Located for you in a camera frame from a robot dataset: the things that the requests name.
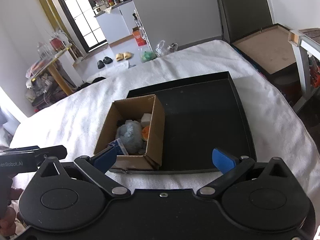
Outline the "hamburger plush toy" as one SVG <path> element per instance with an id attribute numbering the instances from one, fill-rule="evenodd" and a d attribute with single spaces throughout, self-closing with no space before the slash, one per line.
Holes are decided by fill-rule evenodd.
<path id="1" fill-rule="evenodd" d="M 148 138 L 149 138 L 149 129 L 150 129 L 150 126 L 145 126 L 143 129 L 142 129 L 142 139 L 144 141 L 147 141 Z"/>

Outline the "blue tissue pack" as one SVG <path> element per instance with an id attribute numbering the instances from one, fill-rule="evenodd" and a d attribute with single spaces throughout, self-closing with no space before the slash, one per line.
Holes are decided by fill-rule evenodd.
<path id="1" fill-rule="evenodd" d="M 112 147 L 116 150 L 117 155 L 129 155 L 125 146 L 121 142 L 120 138 L 115 139 L 114 141 L 110 142 L 108 146 Z"/>

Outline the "white towel cover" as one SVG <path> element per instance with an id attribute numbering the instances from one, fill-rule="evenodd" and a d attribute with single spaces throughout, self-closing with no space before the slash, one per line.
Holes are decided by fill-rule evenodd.
<path id="1" fill-rule="evenodd" d="M 229 72 L 244 106 L 259 161 L 281 157 L 319 208 L 319 153 L 283 95 L 226 42 L 214 40 L 137 65 L 24 120 L 11 147 L 63 145 L 67 160 L 92 155 L 112 102 L 132 89 Z"/>

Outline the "black square tray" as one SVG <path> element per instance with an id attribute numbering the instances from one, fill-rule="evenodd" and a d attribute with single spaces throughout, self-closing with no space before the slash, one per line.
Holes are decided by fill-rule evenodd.
<path id="1" fill-rule="evenodd" d="M 128 98 L 155 94 L 165 114 L 162 165 L 127 174 L 215 172 L 215 148 L 256 159 L 252 133 L 229 72 L 199 75 L 132 89 Z"/>

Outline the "white sponge block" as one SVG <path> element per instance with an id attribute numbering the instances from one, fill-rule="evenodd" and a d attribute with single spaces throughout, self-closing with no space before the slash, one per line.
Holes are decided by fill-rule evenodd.
<path id="1" fill-rule="evenodd" d="M 152 117 L 152 114 L 150 113 L 144 113 L 141 120 L 140 120 L 140 124 L 142 127 L 146 127 L 146 126 L 149 126 L 150 123 L 151 123 L 151 117 Z"/>

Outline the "brown cardboard box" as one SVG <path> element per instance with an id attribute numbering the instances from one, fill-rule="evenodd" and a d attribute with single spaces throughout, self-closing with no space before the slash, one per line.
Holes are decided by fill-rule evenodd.
<path id="1" fill-rule="evenodd" d="M 159 169 L 164 124 L 164 108 L 154 94 L 113 102 L 95 147 L 94 165 L 112 172 Z"/>

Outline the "pair of black slippers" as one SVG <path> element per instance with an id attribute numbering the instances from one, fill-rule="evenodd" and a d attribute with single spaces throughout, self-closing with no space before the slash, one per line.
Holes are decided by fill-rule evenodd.
<path id="1" fill-rule="evenodd" d="M 97 68 L 102 69 L 106 64 L 111 64 L 112 62 L 113 60 L 110 57 L 106 56 L 102 60 L 99 60 L 97 62 Z"/>

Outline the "yellow round side table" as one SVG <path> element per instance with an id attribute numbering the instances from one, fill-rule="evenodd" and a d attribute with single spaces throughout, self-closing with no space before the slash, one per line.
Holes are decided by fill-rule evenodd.
<path id="1" fill-rule="evenodd" d="M 72 44 L 69 43 L 63 50 L 59 51 L 58 53 L 56 53 L 55 55 L 53 55 L 50 58 L 50 61 L 48 61 L 48 63 L 45 66 L 42 66 L 34 75 L 32 75 L 25 83 L 26 87 L 28 89 L 30 89 L 33 85 L 32 82 L 34 82 L 36 80 L 36 78 L 41 75 L 44 71 L 48 71 L 51 76 L 53 77 L 53 79 L 56 81 L 56 83 L 59 85 L 59 87 L 63 90 L 63 92 L 69 96 L 71 94 L 73 94 L 73 90 L 71 89 L 71 87 L 69 87 L 69 85 L 67 84 L 67 82 L 65 81 L 65 79 L 62 77 L 62 75 L 58 72 L 57 68 L 56 68 L 56 61 L 67 51 L 69 51 L 72 47 Z"/>

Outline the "clear glass jar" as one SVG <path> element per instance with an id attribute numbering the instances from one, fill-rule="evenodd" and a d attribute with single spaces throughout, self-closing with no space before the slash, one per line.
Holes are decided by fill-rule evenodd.
<path id="1" fill-rule="evenodd" d="M 37 51 L 41 59 L 51 57 L 52 51 L 46 43 L 39 42 L 37 46 Z"/>

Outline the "green plastic bag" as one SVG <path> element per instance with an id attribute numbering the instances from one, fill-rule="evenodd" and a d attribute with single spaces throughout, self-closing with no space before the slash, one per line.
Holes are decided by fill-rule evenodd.
<path id="1" fill-rule="evenodd" d="M 153 53 L 152 51 L 143 51 L 140 54 L 140 59 L 141 61 L 144 62 L 148 62 L 148 61 L 152 61 L 156 58 L 156 54 Z"/>

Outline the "red tin jar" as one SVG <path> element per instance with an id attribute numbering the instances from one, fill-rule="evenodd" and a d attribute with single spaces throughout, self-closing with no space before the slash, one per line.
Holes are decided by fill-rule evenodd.
<path id="1" fill-rule="evenodd" d="M 49 42 L 50 42 L 50 45 L 52 46 L 52 48 L 53 48 L 56 52 L 63 50 L 64 47 L 65 47 L 64 44 L 63 44 L 63 42 L 62 42 L 59 38 L 57 38 L 57 37 L 51 38 Z"/>

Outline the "clear plastic bag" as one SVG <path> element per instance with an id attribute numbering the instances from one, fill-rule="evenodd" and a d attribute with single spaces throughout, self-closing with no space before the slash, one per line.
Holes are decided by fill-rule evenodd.
<path id="1" fill-rule="evenodd" d="M 158 57 L 163 57 L 165 55 L 176 52 L 178 49 L 177 43 L 167 44 L 164 40 L 161 40 L 156 46 L 156 55 Z"/>

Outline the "orange cardboard box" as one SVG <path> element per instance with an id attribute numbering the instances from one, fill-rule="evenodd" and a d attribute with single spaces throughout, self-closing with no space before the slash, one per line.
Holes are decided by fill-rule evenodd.
<path id="1" fill-rule="evenodd" d="M 147 44 L 146 40 L 144 40 L 143 35 L 140 32 L 139 27 L 135 27 L 132 29 L 132 35 L 137 43 L 137 46 L 141 47 Z"/>

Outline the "white kitchen cabinet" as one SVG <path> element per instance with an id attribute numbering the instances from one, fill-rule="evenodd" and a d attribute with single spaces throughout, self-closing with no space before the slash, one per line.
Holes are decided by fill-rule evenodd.
<path id="1" fill-rule="evenodd" d="M 137 26 L 133 17 L 134 13 L 135 5 L 133 1 L 129 1 L 113 7 L 110 13 L 102 11 L 95 17 L 109 44 L 132 34 L 132 29 Z"/>

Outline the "dark leaning panel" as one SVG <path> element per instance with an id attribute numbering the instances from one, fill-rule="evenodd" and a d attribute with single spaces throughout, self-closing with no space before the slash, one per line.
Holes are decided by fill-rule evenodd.
<path id="1" fill-rule="evenodd" d="M 219 0 L 223 39 L 233 43 L 272 25 L 267 0 Z"/>

